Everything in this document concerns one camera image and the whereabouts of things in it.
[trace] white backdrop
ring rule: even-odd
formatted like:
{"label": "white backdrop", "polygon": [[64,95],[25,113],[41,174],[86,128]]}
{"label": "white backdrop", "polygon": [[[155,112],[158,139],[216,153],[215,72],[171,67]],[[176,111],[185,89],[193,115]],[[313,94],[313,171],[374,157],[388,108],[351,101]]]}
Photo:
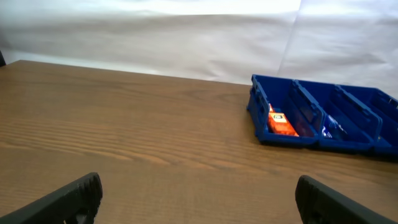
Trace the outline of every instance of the white backdrop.
{"label": "white backdrop", "polygon": [[249,84],[252,73],[397,97],[396,0],[2,0],[7,63]]}

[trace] blue bin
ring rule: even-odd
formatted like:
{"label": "blue bin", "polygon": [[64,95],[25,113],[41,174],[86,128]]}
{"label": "blue bin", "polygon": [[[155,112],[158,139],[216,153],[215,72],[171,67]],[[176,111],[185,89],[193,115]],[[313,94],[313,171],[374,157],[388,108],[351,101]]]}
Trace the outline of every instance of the blue bin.
{"label": "blue bin", "polygon": [[[252,76],[248,110],[260,142],[304,147],[318,142],[325,116],[315,99],[297,80]],[[269,103],[275,112],[284,113],[299,137],[274,134],[268,128]]]}
{"label": "blue bin", "polygon": [[339,85],[299,81],[318,101],[325,116],[333,117],[347,132],[344,139],[335,140],[320,135],[319,146],[346,152],[368,152],[378,139],[382,119],[369,107]]}
{"label": "blue bin", "polygon": [[380,136],[374,143],[376,154],[398,156],[398,101],[377,88],[342,85],[383,121]]}

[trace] orange package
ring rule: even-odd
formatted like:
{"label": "orange package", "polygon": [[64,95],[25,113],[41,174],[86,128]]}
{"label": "orange package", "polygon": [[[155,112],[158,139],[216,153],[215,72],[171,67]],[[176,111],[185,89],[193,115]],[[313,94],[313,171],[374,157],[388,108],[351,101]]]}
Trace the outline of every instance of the orange package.
{"label": "orange package", "polygon": [[270,112],[268,114],[268,127],[275,134],[287,134],[292,136],[299,136],[289,123],[284,113],[275,113],[271,104],[269,105]]}

